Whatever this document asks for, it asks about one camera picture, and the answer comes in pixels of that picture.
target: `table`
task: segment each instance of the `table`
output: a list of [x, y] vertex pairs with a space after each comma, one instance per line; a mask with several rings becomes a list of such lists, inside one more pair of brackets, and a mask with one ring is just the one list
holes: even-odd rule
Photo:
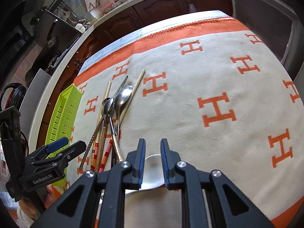
[[[158, 154], [167, 138], [182, 160], [199, 170], [222, 170], [277, 227], [286, 227], [304, 195], [304, 109], [259, 37], [212, 11], [165, 20], [114, 42], [88, 59], [74, 81], [83, 97], [72, 141], [90, 140], [107, 82], [111, 96], [126, 74], [134, 85], [142, 69], [121, 126], [122, 156], [139, 138], [146, 140], [146, 156]], [[69, 184], [83, 174], [81, 158], [68, 167]], [[175, 227], [179, 203], [177, 193], [163, 189], [133, 194], [125, 226]], [[134, 213], [141, 210], [138, 219]]]

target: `dish rack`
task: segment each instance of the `dish rack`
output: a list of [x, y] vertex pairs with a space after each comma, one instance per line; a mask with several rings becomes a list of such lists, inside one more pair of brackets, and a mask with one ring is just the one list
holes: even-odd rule
[[[72, 135], [72, 129], [79, 107], [82, 93], [76, 88], [74, 84], [70, 85], [62, 93], [60, 93], [55, 108], [50, 120], [45, 145], [53, 143], [54, 141], [67, 137], [69, 140]], [[56, 156], [63, 149], [69, 147], [70, 143], [54, 153], [51, 153], [48, 158]], [[66, 185], [66, 177], [52, 184], [53, 186]]]

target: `kitchen counter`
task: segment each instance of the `kitchen counter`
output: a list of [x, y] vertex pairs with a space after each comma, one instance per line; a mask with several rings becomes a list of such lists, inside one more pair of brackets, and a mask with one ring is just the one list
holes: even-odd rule
[[[40, 125], [42, 122], [42, 117], [43, 117], [45, 109], [48, 105], [50, 96], [54, 90], [54, 87], [55, 87], [57, 81], [59, 80], [63, 70], [66, 68], [67, 64], [69, 63], [69, 61], [71, 60], [73, 55], [77, 52], [78, 48], [82, 45], [82, 43], [86, 40], [86, 38], [88, 38], [91, 35], [91, 33], [102, 23], [104, 23], [108, 19], [112, 18], [116, 14], [122, 12], [123, 10], [125, 10], [137, 3], [140, 3], [142, 1], [144, 1], [144, 0], [129, 0], [129, 1], [121, 4], [120, 6], [116, 7], [115, 9], [113, 9], [112, 11], [107, 13], [106, 15], [103, 15], [100, 18], [96, 18], [97, 21], [78, 38], [77, 42], [75, 42], [74, 45], [70, 48], [70, 50], [67, 52], [65, 57], [62, 59], [60, 65], [57, 67], [56, 71], [54, 72], [51, 79], [49, 80], [49, 82], [44, 90], [44, 93], [40, 99], [40, 102], [38, 104], [38, 107], [37, 107], [37, 110], [36, 110], [32, 125], [31, 125], [29, 138], [28, 138], [30, 153], [36, 149], [37, 138], [38, 138], [38, 134], [39, 134], [39, 130], [40, 130]], [[277, 4], [279, 4], [279, 6], [283, 7], [283, 9], [285, 10], [285, 13], [294, 14], [294, 12], [287, 5], [283, 4], [282, 2], [274, 1], [274, 3], [277, 3]]]

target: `screw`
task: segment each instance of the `screw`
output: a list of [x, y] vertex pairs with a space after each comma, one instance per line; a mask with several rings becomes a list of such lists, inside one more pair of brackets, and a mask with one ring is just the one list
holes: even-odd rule
[[213, 170], [212, 171], [212, 175], [214, 177], [220, 177], [222, 175], [222, 173], [219, 170]]
[[93, 177], [93, 176], [94, 176], [94, 174], [95, 174], [95, 172], [94, 172], [94, 171], [92, 171], [92, 170], [88, 170], [88, 171], [85, 173], [85, 176], [86, 176], [86, 177], [88, 177], [88, 178], [91, 178], [91, 177]]
[[128, 161], [123, 161], [123, 162], [121, 162], [120, 165], [121, 165], [123, 168], [128, 168], [128, 167], [131, 166], [131, 164], [130, 164]]
[[186, 165], [187, 165], [187, 163], [184, 162], [184, 161], [178, 161], [178, 162], [177, 162], [177, 166], [180, 167], [180, 168], [183, 168], [183, 167], [185, 167]]

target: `plastic bag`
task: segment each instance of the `plastic bag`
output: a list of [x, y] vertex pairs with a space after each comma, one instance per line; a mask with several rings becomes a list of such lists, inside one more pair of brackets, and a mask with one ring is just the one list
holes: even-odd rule
[[189, 13], [196, 13], [198, 12], [194, 5], [191, 3], [189, 4]]

